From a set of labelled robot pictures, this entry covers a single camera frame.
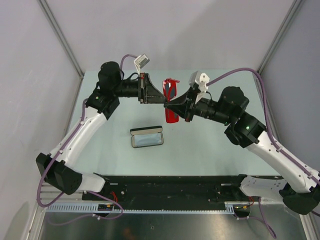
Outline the red sunglasses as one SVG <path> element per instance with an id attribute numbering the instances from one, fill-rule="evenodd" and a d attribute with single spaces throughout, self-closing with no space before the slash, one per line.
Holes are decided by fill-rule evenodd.
<path id="1" fill-rule="evenodd" d="M 168 102 L 177 96 L 177 83 L 179 80 L 167 78 L 162 82 L 163 95 Z M 172 110 L 165 108 L 165 120 L 168 124 L 174 124 L 179 121 L 179 116 Z"/>

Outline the black glasses case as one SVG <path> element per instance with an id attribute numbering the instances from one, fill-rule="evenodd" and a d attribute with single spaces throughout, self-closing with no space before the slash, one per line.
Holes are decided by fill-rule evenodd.
<path id="1" fill-rule="evenodd" d="M 130 129 L 131 146 L 135 149 L 160 146 L 164 143 L 161 125 Z"/>

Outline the blue cleaning cloth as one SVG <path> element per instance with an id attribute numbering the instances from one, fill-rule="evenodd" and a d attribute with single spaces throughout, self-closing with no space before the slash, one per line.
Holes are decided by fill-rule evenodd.
<path id="1" fill-rule="evenodd" d="M 139 134 L 134 136 L 134 145 L 137 148 L 162 145 L 163 138 L 161 133 Z"/>

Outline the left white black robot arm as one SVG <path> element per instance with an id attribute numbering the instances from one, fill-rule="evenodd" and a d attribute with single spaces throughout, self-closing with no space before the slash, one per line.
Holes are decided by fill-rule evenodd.
<path id="1" fill-rule="evenodd" d="M 141 72 L 147 60 L 134 60 L 137 78 L 125 78 L 117 62 L 102 64 L 98 82 L 82 103 L 81 116 L 63 140 L 48 154 L 40 153 L 36 165 L 46 183 L 71 195 L 76 191 L 92 191 L 100 200 L 110 196 L 111 188 L 97 174 L 75 170 L 76 161 L 95 134 L 111 118 L 120 98 L 137 98 L 140 104 L 164 104 L 165 96 L 151 83 L 150 75 Z"/>

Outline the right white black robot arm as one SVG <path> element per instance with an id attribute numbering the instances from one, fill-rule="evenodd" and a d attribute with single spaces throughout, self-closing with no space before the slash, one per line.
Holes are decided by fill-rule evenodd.
<path id="1" fill-rule="evenodd" d="M 196 100 L 198 89 L 190 87 L 182 96 L 164 104 L 183 118 L 194 116 L 224 124 L 229 141 L 254 153 L 276 170 L 281 179 L 245 176 L 230 188 L 231 196 L 242 201 L 245 197 L 262 197 L 282 201 L 290 210 L 307 215 L 320 203 L 320 173 L 288 152 L 256 117 L 245 111 L 249 99 L 236 86 L 223 89 L 218 101 Z"/>

